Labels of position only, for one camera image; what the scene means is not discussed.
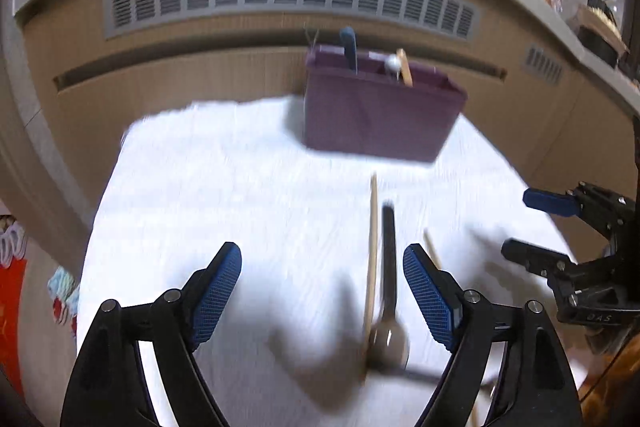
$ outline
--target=white table surface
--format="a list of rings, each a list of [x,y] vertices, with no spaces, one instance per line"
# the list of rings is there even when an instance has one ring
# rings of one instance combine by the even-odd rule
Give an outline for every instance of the white table surface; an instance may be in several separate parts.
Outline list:
[[[449,353],[431,338],[401,271],[409,367],[430,381],[358,380],[372,172],[380,204],[395,205],[399,267],[428,227],[443,268],[463,288],[508,305],[536,298],[554,315],[545,281],[507,263],[500,246],[516,237],[568,247],[546,214],[524,206],[524,182],[463,117],[433,165],[309,151],[302,126],[296,97],[203,103],[135,124],[95,218],[78,348],[105,299],[152,302],[234,241],[238,285],[195,353],[231,426],[414,425]],[[589,360],[581,330],[560,333],[580,384]],[[499,369],[494,348],[485,381]],[[175,425],[152,346],[141,350],[158,419]],[[488,397],[479,404],[486,411]]]

